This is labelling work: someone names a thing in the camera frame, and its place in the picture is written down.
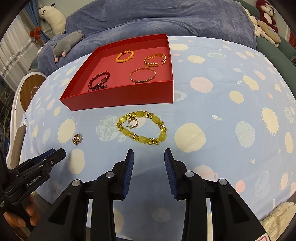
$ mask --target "red tray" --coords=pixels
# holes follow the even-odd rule
[[[134,51],[134,57],[127,62],[117,63],[117,55],[126,50]],[[147,67],[144,58],[154,53],[163,53],[167,57],[164,65],[161,64],[161,57],[149,60],[150,63],[159,64],[158,67],[151,67],[156,71],[155,78],[147,83],[132,82],[130,73],[135,69]],[[120,59],[127,57],[129,54],[123,55]],[[110,73],[107,88],[87,92],[92,77],[104,71]],[[141,70],[133,74],[133,79],[146,80],[152,76],[152,71]],[[92,86],[104,77],[96,79]],[[167,35],[131,38],[97,48],[74,75],[60,101],[72,111],[121,105],[172,103],[173,72]]]

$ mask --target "gray stuffed mouse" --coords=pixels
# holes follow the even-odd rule
[[[54,45],[52,50],[54,61],[57,63],[59,61],[59,57],[66,57],[66,54],[69,53],[71,48],[83,39],[84,34],[81,30],[72,32],[65,38],[61,39],[57,44]]]

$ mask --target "light blue bedsheet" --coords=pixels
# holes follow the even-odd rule
[[[273,65],[254,49],[219,39],[169,37],[169,42],[173,104],[70,111],[59,98],[87,55],[51,74],[24,115],[21,161],[51,148],[67,152],[38,189],[51,203],[72,180],[95,180],[134,150],[129,194],[114,202],[119,237],[181,239],[185,202],[170,192],[166,148],[203,178],[227,179],[259,219],[296,189],[296,101]],[[118,118],[138,110],[165,122],[164,142],[144,145],[118,131]],[[139,118],[134,132],[157,137],[159,128]],[[78,146],[71,141],[76,133],[83,135]]]

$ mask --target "blue curtain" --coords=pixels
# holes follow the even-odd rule
[[[27,11],[28,15],[30,16],[35,27],[38,27],[39,26],[38,0],[31,0],[25,6],[25,10]],[[45,43],[48,42],[48,40],[50,40],[50,38],[42,30],[40,31],[40,35]]]

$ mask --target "dark red beaded bracelet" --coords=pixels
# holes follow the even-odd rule
[[[104,79],[102,79],[100,83],[92,87],[91,84],[102,75],[107,75],[107,76]],[[107,85],[104,85],[104,83],[106,83],[109,78],[110,78],[110,73],[107,71],[97,74],[95,77],[93,77],[89,81],[89,90],[87,92],[107,88]]]

